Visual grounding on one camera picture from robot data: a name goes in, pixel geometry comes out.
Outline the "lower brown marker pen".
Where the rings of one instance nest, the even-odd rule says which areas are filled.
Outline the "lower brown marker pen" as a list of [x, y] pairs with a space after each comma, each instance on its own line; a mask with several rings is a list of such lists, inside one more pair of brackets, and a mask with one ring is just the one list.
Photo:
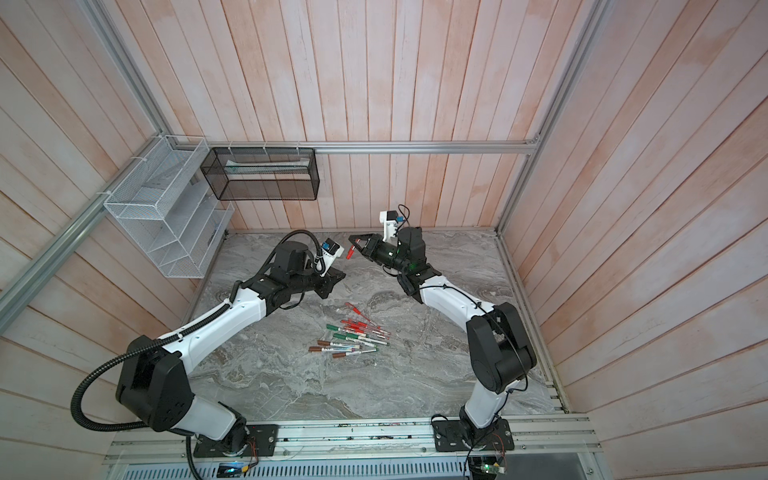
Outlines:
[[332, 353], [332, 358], [338, 359], [338, 358], [359, 356], [363, 354], [370, 354], [370, 353], [376, 353], [376, 352], [378, 352], [377, 349], [346, 350], [346, 351]]

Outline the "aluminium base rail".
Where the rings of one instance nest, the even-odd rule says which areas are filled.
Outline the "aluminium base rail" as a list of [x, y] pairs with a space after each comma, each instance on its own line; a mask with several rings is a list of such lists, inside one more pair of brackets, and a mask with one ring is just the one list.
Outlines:
[[467, 462], [482, 457], [512, 470], [526, 456], [577, 462], [587, 479], [608, 479], [602, 446], [589, 418], [579, 414], [520, 415], [504, 419], [486, 444], [465, 451], [440, 452], [435, 426], [442, 419], [424, 418], [284, 421], [268, 442], [268, 456], [245, 455], [255, 467], [249, 478], [463, 478]]

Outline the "upper green marker pen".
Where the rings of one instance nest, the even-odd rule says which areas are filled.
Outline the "upper green marker pen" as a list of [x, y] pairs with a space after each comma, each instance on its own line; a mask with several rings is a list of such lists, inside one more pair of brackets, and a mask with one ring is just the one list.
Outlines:
[[354, 329], [351, 329], [351, 328], [347, 328], [347, 327], [341, 327], [341, 326], [336, 326], [336, 325], [332, 325], [332, 324], [326, 324], [325, 326], [326, 326], [326, 329], [328, 329], [330, 331], [340, 332], [340, 333], [346, 334], [346, 335], [354, 335], [356, 338], [373, 338], [373, 339], [377, 339], [377, 340], [383, 340], [384, 339], [384, 337], [371, 336], [370, 334], [366, 334], [366, 333], [363, 333], [361, 331], [357, 331], [357, 330], [354, 330]]

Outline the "lower green marker pen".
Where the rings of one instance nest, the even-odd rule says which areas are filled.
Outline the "lower green marker pen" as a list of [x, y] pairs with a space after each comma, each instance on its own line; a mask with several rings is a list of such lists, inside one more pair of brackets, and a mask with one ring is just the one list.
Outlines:
[[352, 333], [334, 333], [332, 334], [333, 338], [340, 339], [340, 340], [348, 340], [353, 341], [357, 343], [362, 343], [365, 345], [380, 345], [380, 346], [388, 346], [390, 343], [385, 340], [377, 339], [377, 338], [370, 338], [370, 337], [361, 337], [356, 334]]

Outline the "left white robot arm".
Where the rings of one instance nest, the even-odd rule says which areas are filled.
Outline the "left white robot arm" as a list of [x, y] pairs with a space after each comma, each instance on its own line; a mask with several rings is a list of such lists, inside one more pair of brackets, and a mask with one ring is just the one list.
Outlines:
[[280, 243], [265, 270], [235, 283], [218, 307], [156, 340], [141, 336], [133, 341], [133, 356], [122, 364], [117, 401], [157, 432], [197, 435], [229, 452], [241, 451], [248, 435], [246, 419], [196, 395], [190, 373], [235, 334], [277, 310], [297, 307], [307, 293], [327, 298], [345, 276], [332, 266], [343, 253], [331, 239], [321, 244], [318, 255], [300, 242]]

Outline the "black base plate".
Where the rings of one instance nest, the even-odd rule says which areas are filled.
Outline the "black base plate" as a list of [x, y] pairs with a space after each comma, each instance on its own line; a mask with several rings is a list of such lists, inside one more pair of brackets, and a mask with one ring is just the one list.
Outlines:
[[221, 440], [200, 436], [193, 450], [195, 458], [249, 457], [274, 455], [278, 439], [277, 424], [235, 425], [234, 430]]
[[468, 420], [449, 420], [443, 416], [431, 419], [430, 425], [438, 452], [479, 450], [506, 453], [515, 449], [509, 423], [501, 418], [482, 429], [475, 428]]

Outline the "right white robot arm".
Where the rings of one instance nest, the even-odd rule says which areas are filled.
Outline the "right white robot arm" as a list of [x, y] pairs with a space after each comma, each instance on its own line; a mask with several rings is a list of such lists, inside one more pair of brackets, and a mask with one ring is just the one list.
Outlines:
[[404, 293], [463, 328], [476, 383], [457, 421], [442, 420], [433, 428], [436, 448], [449, 451], [448, 441], [462, 451], [498, 434], [500, 414], [509, 395], [527, 389], [537, 357], [517, 308], [491, 304], [455, 286], [426, 258], [419, 227], [404, 227], [390, 243], [382, 234], [352, 235], [352, 247], [366, 259], [394, 272]]

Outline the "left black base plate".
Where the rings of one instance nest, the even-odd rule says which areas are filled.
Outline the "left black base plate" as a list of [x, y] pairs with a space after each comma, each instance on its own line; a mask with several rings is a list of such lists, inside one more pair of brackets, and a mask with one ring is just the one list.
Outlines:
[[274, 455], [278, 439], [277, 424], [235, 425], [234, 430], [221, 440], [200, 436], [193, 450], [195, 458], [249, 457]]

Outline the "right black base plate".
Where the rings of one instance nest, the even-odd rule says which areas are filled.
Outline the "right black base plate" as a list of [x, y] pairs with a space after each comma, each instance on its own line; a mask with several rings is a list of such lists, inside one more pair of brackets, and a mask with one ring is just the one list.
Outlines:
[[431, 419], [430, 425], [438, 452], [479, 450], [506, 453], [515, 449], [509, 423], [501, 418], [482, 429], [475, 428], [468, 420], [449, 420], [443, 416]]

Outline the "green marker pen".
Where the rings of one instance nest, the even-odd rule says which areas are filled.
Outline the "green marker pen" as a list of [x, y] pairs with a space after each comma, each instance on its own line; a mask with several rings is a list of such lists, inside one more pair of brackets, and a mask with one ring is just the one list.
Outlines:
[[356, 334], [352, 333], [334, 333], [332, 334], [333, 338], [340, 339], [340, 340], [348, 340], [353, 341], [357, 343], [362, 343], [365, 345], [380, 345], [380, 346], [388, 346], [390, 343], [385, 340], [377, 339], [377, 338], [370, 338], [370, 337], [361, 337]]
[[384, 339], [384, 337], [371, 336], [370, 334], [366, 334], [366, 333], [363, 333], [361, 331], [357, 331], [357, 330], [354, 330], [354, 329], [351, 329], [351, 328], [347, 328], [347, 327], [341, 327], [341, 326], [336, 326], [336, 325], [332, 325], [332, 324], [326, 324], [325, 326], [326, 326], [326, 329], [328, 329], [330, 331], [340, 332], [340, 333], [346, 334], [346, 335], [354, 335], [356, 338], [373, 338], [373, 339], [377, 339], [377, 340], [383, 340]]

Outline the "horizontal aluminium wall rail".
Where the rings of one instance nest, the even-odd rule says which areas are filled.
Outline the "horizontal aluminium wall rail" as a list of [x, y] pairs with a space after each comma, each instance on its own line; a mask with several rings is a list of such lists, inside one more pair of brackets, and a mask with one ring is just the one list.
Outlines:
[[311, 149], [316, 154], [532, 154], [535, 140], [497, 141], [213, 141], [210, 148]]

